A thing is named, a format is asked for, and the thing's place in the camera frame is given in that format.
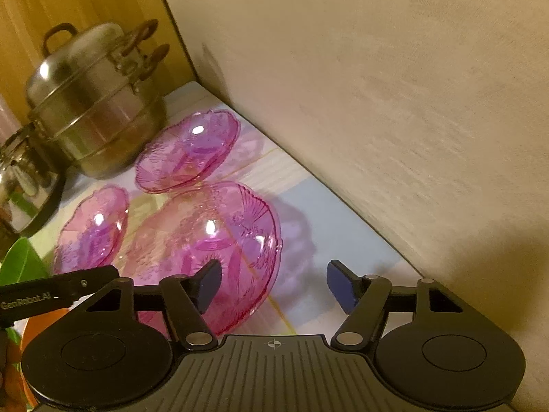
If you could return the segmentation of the person's hand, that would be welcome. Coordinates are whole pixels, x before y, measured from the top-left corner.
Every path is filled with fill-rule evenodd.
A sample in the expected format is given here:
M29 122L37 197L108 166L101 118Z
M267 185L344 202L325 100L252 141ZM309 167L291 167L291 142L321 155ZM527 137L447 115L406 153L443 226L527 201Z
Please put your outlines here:
M20 347L8 337L8 332L1 331L1 410L8 412L26 412L27 403L23 392L21 373L18 364L21 362Z

